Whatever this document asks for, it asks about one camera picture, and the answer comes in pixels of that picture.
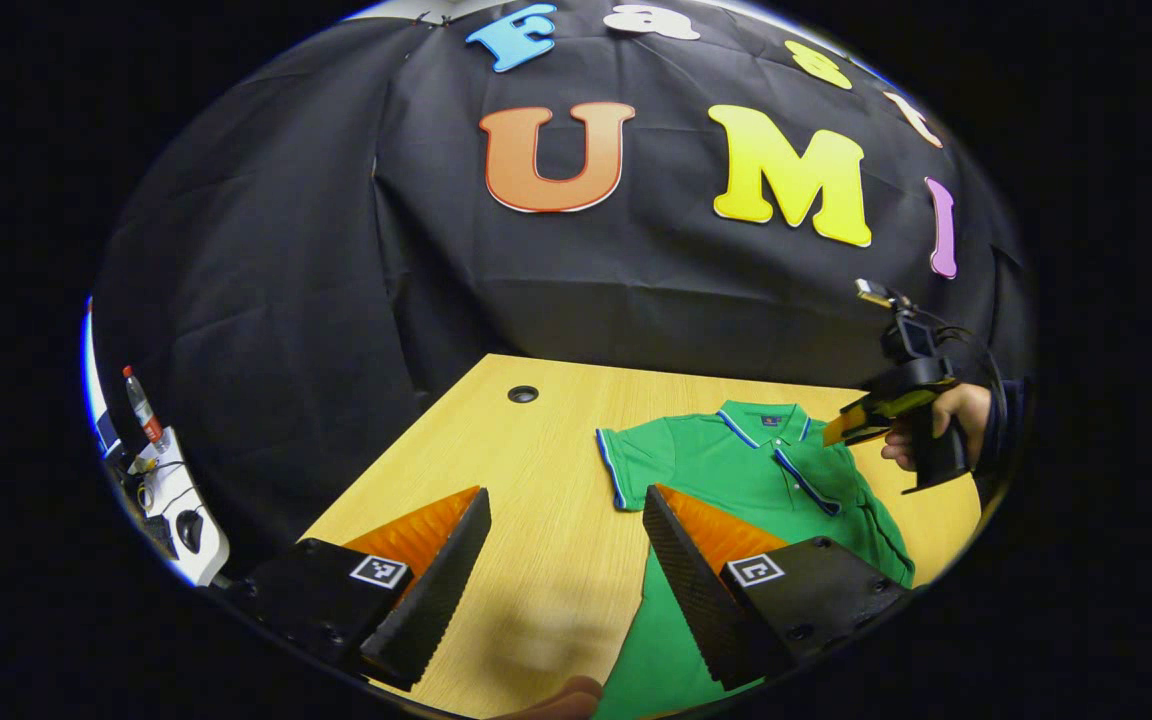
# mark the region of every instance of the polo shirt collar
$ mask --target polo shirt collar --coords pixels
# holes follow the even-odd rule
[[[774,439],[783,444],[803,442],[812,418],[798,406],[755,406],[750,402],[723,402],[718,411],[741,441],[750,447],[763,447]],[[771,420],[778,419],[776,424]]]

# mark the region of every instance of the human hand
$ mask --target human hand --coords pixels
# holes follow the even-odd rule
[[[573,675],[553,696],[531,707],[490,720],[589,720],[602,700],[602,684],[585,675]]]
[[[950,427],[950,417],[957,418],[963,425],[968,464],[972,468],[980,460],[980,448],[984,446],[984,429],[990,423],[990,404],[993,393],[987,388],[962,382],[957,387],[941,393],[932,402],[932,437],[940,438]],[[914,429],[908,418],[896,418],[887,433],[887,446],[881,455],[895,460],[901,470],[912,473],[914,468]]]

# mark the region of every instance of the black cloth backdrop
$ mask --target black cloth backdrop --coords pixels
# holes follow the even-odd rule
[[[179,431],[230,538],[227,574],[296,541],[485,353],[855,387],[887,367],[890,321],[856,300],[863,276],[978,333],[1007,377],[1034,372],[1032,270],[1005,199],[933,108],[905,94],[943,150],[855,65],[841,91],[793,63],[783,41],[801,38],[675,0],[654,5],[700,40],[613,35],[611,3],[561,3],[556,47],[494,73],[465,37],[526,5],[326,29],[202,113],[128,202],[93,288],[97,369],[124,441],[145,442],[128,364]],[[525,214],[488,195],[484,115],[552,109],[538,170],[567,179],[585,156],[570,108],[589,101],[636,109],[607,200]],[[799,152],[818,129],[858,142],[872,245],[793,228],[780,209],[719,218],[718,104],[763,111]],[[955,199],[955,279],[929,267],[925,177]],[[972,354],[952,356],[984,382]]]

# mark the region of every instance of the plastic bottle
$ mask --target plastic bottle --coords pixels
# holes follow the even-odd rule
[[[150,407],[150,401],[145,397],[145,388],[141,387],[141,381],[137,381],[136,376],[132,374],[131,365],[123,367],[123,378],[127,378],[127,397],[132,401],[136,419],[145,430],[145,437],[150,438],[151,444],[154,444],[154,450],[159,450],[159,455],[164,455],[168,450],[168,437],[162,433],[159,416],[154,415],[154,409]]]

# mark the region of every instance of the computer mouse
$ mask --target computer mouse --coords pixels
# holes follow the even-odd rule
[[[177,515],[180,544],[197,555],[202,544],[202,515],[194,510],[182,510]]]

